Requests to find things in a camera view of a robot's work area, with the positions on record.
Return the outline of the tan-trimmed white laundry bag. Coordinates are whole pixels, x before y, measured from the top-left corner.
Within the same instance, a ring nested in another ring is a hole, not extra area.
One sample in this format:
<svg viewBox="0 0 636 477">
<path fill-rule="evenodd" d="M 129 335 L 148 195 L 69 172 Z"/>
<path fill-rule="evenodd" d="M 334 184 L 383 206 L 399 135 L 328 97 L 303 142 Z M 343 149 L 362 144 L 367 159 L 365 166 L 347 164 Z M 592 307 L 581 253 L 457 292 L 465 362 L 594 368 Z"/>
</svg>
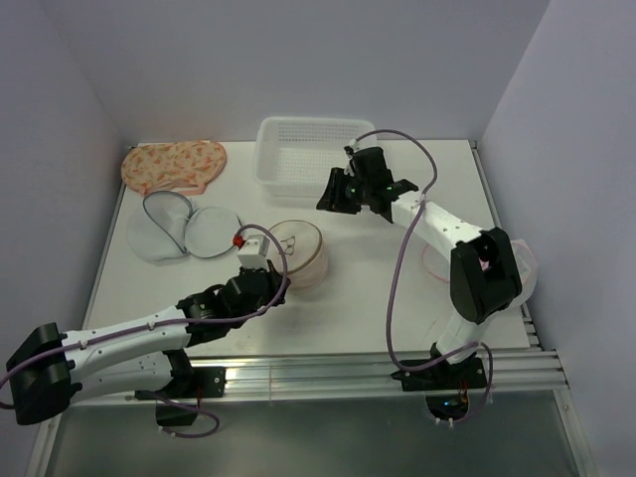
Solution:
<svg viewBox="0 0 636 477">
<path fill-rule="evenodd" d="M 302 220 L 273 225 L 270 232 L 281 245 L 287 260 L 289 290 L 307 292 L 322 283 L 328 272 L 328 254 L 320 229 Z"/>
</svg>

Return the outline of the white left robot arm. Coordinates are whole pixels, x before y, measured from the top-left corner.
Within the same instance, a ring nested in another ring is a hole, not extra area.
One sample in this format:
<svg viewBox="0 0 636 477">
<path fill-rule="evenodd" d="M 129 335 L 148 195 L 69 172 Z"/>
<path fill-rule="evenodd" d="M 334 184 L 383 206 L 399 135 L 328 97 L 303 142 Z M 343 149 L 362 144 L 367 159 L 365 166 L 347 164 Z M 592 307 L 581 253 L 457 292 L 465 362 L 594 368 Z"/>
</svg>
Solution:
<svg viewBox="0 0 636 477">
<path fill-rule="evenodd" d="M 186 349 L 220 340 L 284 304 L 288 286 L 288 277 L 268 263 L 243 267 L 224 284 L 121 325 L 68 332 L 42 325 L 7 361 L 1 383 L 12 400 L 1 406 L 26 426 L 89 398 L 127 391 L 181 397 L 194 383 Z"/>
</svg>

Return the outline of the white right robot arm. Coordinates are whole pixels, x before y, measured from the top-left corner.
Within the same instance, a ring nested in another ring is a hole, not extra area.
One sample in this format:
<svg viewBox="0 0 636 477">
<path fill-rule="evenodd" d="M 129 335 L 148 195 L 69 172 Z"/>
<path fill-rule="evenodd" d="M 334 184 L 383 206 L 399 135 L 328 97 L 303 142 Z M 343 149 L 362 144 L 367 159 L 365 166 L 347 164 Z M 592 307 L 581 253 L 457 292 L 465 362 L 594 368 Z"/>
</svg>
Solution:
<svg viewBox="0 0 636 477">
<path fill-rule="evenodd" d="M 397 180 L 384 151 L 375 146 L 345 152 L 349 164 L 331 170 L 320 211 L 354 215 L 369 208 L 405 237 L 418 236 L 449 265 L 452 313 L 423 361 L 395 360 L 392 377 L 405 392 L 491 390 L 493 359 L 480 359 L 482 336 L 491 317 L 510 307 L 523 291 L 509 236 L 481 229 L 429 201 L 407 179 Z"/>
</svg>

